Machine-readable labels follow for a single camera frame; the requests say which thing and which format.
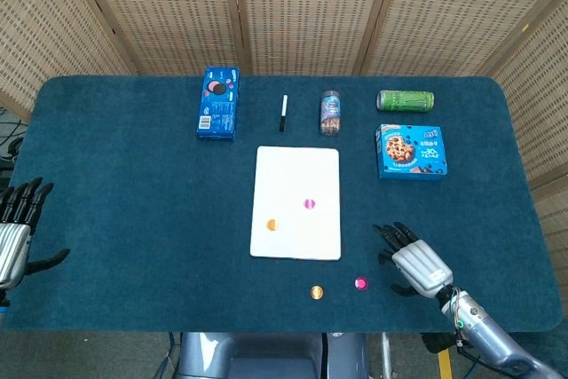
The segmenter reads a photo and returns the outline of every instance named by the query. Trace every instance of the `black marker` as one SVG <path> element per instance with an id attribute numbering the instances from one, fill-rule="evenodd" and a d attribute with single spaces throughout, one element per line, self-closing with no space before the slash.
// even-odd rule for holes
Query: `black marker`
<path id="1" fill-rule="evenodd" d="M 288 95 L 282 98 L 282 114 L 280 115 L 280 132 L 284 131 L 284 123 L 286 123 L 286 106 L 288 104 Z"/>

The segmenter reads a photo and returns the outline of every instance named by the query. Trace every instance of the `soda can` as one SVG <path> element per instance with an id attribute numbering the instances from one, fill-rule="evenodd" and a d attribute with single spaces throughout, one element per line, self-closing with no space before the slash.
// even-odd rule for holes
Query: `soda can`
<path id="1" fill-rule="evenodd" d="M 434 94 L 427 91 L 380 91 L 376 107 L 382 111 L 430 111 Z"/>

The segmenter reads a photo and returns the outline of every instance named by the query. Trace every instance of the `cookie box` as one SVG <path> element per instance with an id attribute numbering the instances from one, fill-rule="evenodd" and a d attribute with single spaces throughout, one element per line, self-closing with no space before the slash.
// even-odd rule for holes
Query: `cookie box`
<path id="1" fill-rule="evenodd" d="M 447 174 L 438 126 L 382 124 L 375 142 L 379 178 L 436 180 Z"/>
<path id="2" fill-rule="evenodd" d="M 234 139 L 239 69 L 207 67 L 201 88 L 197 136 L 211 139 Z"/>

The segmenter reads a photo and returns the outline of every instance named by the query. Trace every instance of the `orange token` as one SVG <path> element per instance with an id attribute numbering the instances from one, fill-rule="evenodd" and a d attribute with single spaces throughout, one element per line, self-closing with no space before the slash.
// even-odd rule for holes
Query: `orange token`
<path id="1" fill-rule="evenodd" d="M 276 231 L 278 229 L 278 224 L 276 224 L 276 219 L 271 219 L 266 223 L 266 228 L 270 231 Z"/>

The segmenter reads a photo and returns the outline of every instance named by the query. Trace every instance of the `robotic arm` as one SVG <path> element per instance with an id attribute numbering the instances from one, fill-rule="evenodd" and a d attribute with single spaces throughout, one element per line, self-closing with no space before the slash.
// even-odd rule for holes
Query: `robotic arm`
<path id="1" fill-rule="evenodd" d="M 484 366 L 505 376 L 563 378 L 521 348 L 468 292 L 455 287 L 452 270 L 425 241 L 419 240 L 404 224 L 395 222 L 394 225 L 396 227 L 373 225 L 392 249 L 379 254 L 379 263 L 392 262 L 412 285 L 409 288 L 392 285 L 391 288 L 402 296 L 436 297 L 442 313 L 454 324 L 454 342 L 461 355 L 473 358 L 463 348 L 469 343 L 482 354 L 487 363 L 482 363 Z"/>
<path id="2" fill-rule="evenodd" d="M 28 262 L 32 235 L 53 188 L 51 183 L 39 188 L 41 183 L 42 179 L 36 178 L 0 193 L 0 329 L 10 306 L 6 291 L 18 286 L 24 275 L 52 268 L 69 254 L 69 249 L 63 249 L 50 259 Z"/>

